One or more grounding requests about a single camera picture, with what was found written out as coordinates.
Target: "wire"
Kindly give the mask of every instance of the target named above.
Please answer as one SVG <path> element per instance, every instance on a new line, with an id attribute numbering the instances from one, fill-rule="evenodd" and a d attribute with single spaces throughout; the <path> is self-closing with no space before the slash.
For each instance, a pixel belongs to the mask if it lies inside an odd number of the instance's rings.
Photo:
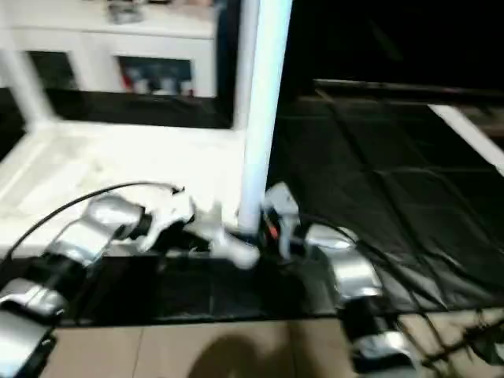
<path id="1" fill-rule="evenodd" d="M 178 191 L 182 191 L 183 189 L 179 189 L 178 187 L 171 185 L 170 183 L 159 183 L 155 181 L 133 181 L 133 182 L 128 182 L 128 183 L 118 183 L 116 185 L 111 185 L 109 187 L 104 187 L 103 189 L 99 189 L 97 191 L 92 191 L 90 193 L 87 193 L 86 195 L 82 195 L 76 199 L 73 199 L 72 201 L 64 204 L 63 206 L 58 207 L 48 215 L 46 215 L 44 218 L 40 219 L 37 221 L 35 224 L 33 224 L 7 251 L 6 255 L 3 258 L 3 260 L 0 262 L 0 271 L 2 267 L 6 265 L 8 261 L 12 261 L 14 251 L 22 244 L 23 241 L 26 240 L 27 237 L 29 237 L 34 231 L 42 227 L 45 223 L 50 221 L 52 218 L 56 217 L 59 213 L 67 210 L 68 208 L 86 201 L 89 198 L 96 197 L 97 195 L 102 195 L 104 193 L 107 193 L 109 191 L 114 191 L 116 189 L 121 189 L 122 187 L 135 187 L 135 186 L 155 186 L 155 187 L 162 187 L 165 189 L 169 189 L 172 191 L 172 193 L 176 193 Z"/>

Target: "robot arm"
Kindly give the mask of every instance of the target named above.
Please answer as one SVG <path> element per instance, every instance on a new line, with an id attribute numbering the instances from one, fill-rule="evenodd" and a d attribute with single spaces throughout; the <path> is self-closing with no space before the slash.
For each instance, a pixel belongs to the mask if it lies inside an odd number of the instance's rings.
<path id="1" fill-rule="evenodd" d="M 276 239 L 283 258 L 296 254 L 305 258 L 315 249 L 327 258 L 334 306 L 351 345 L 354 371 L 369 378 L 421 376 L 419 361 L 396 316 L 376 315 L 384 313 L 386 298 L 374 267 L 359 251 L 357 236 L 345 228 L 301 225 L 298 205 L 284 184 L 266 194 L 263 214 L 266 229 L 275 230 L 270 239 Z"/>
<path id="2" fill-rule="evenodd" d="M 152 216 L 116 195 L 91 201 L 34 259 L 23 276 L 0 291 L 0 377 L 38 376 L 56 344 L 57 319 L 79 294 L 114 240 L 146 235 Z"/>

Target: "glass cabinet door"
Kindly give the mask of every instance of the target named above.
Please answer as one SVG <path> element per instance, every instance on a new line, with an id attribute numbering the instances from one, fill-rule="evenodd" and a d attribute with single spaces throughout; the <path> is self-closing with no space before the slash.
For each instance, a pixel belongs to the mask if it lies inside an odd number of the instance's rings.
<path id="1" fill-rule="evenodd" d="M 117 57 L 124 90 L 136 94 L 193 96 L 191 61 Z"/>
<path id="2" fill-rule="evenodd" d="M 46 89 L 78 90 L 75 73 L 67 53 L 28 51 L 40 81 Z"/>

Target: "black cable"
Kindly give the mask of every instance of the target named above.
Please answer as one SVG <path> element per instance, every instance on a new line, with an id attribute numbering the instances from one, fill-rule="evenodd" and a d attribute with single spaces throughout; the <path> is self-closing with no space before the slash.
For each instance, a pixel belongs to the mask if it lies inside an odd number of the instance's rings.
<path id="1" fill-rule="evenodd" d="M 390 108 L 390 106 L 391 106 L 389 102 L 387 102 L 383 99 L 379 100 L 379 103 L 383 104 L 385 108 Z M 394 111 L 393 110 L 389 110 L 389 111 L 390 111 L 390 114 L 392 115 L 392 117 L 394 118 L 394 124 L 395 124 L 396 128 L 402 134 L 405 134 L 405 132 L 402 130 L 402 128 L 400 126 L 398 126 L 398 122 L 395 118 Z M 419 149 L 413 143 L 408 143 L 408 144 L 413 150 L 415 150 L 415 152 L 417 152 L 420 156 L 422 156 L 422 158 L 425 161 L 427 161 L 427 159 L 425 159 L 423 157 L 423 154 L 421 153 L 421 151 L 419 151 Z M 493 232 L 488 230 L 488 227 L 486 227 L 484 220 L 480 218 L 478 212 L 474 209 L 474 207 L 471 205 L 471 203 L 460 192 L 460 190 L 457 188 L 457 186 L 455 184 L 453 184 L 451 182 L 451 180 L 448 179 L 445 175 L 440 175 L 437 172 L 432 172 L 431 170 L 426 169 L 426 168 L 412 168 L 412 167 L 408 167 L 406 169 L 388 169 L 385 172 L 397 172 L 397 171 L 399 171 L 399 172 L 405 172 L 405 171 L 406 172 L 421 172 L 424 174 L 430 174 L 430 175 L 434 176 L 459 201 L 459 203 L 461 204 L 461 207 L 463 209 L 465 209 L 466 213 L 471 218 L 471 221 L 476 225 L 477 228 L 479 228 L 481 233 L 485 235 L 485 237 L 487 238 L 487 241 L 490 244 L 492 244 L 492 246 L 495 247 L 495 249 L 497 249 L 499 252 L 501 252 L 501 253 L 503 252 L 502 247 L 500 246 L 500 243 L 497 242 L 498 238 L 494 235 Z"/>
<path id="2" fill-rule="evenodd" d="M 26 240 L 27 237 L 29 237 L 35 230 L 43 226 L 47 221 L 50 221 L 52 218 L 57 216 L 59 213 L 62 211 L 67 210 L 68 208 L 76 205 L 77 203 L 80 203 L 82 201 L 86 201 L 89 198 L 96 197 L 97 195 L 102 195 L 108 191 L 114 191 L 116 189 L 121 189 L 122 187 L 134 187 L 134 186 L 141 186 L 141 185 L 146 185 L 146 186 L 155 186 L 155 187 L 162 187 L 165 189 L 169 189 L 172 191 L 172 193 L 176 193 L 180 191 L 180 189 L 174 185 L 171 185 L 170 183 L 159 183 L 159 182 L 154 182 L 154 181 L 133 181 L 129 183 L 118 183 L 116 185 L 111 185 L 109 187 L 104 187 L 103 189 L 99 189 L 97 191 L 92 191 L 90 193 L 87 193 L 86 195 L 82 195 L 66 204 L 63 206 L 58 207 L 48 215 L 46 215 L 44 218 L 41 220 L 37 221 L 35 224 L 33 224 L 7 251 L 6 255 L 3 258 L 3 260 L 0 262 L 0 272 L 2 271 L 2 268 L 6 265 L 7 262 L 12 261 L 14 251 L 22 244 L 23 241 Z"/>

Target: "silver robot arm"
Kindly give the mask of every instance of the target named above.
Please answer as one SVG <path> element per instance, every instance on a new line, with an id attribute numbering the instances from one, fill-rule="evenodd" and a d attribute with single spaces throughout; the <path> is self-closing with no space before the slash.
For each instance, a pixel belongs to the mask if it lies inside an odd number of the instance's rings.
<path id="1" fill-rule="evenodd" d="M 23 276 L 0 291 L 0 377 L 38 376 L 54 348 L 58 318 L 114 240 L 146 235 L 152 216 L 116 195 L 91 201 Z"/>
<path id="2" fill-rule="evenodd" d="M 417 378 L 421 367 L 393 316 L 383 313 L 386 298 L 372 264 L 359 251 L 358 237 L 345 228 L 301 225 L 298 205 L 284 183 L 272 187 L 263 203 L 263 220 L 273 228 L 279 255 L 295 258 L 317 249 L 328 260 L 334 306 L 350 342 L 354 371 L 368 378 Z"/>
<path id="3" fill-rule="evenodd" d="M 184 191 L 151 213 L 118 195 L 90 201 L 26 273 L 0 291 L 0 378 L 39 376 L 56 344 L 51 335 L 55 325 L 113 241 L 135 240 L 138 251 L 146 253 L 177 224 L 171 246 L 177 247 L 185 233 L 210 256 L 227 258 L 242 269 L 257 262 L 257 247 L 227 232 L 220 219 L 195 218 L 195 205 Z"/>

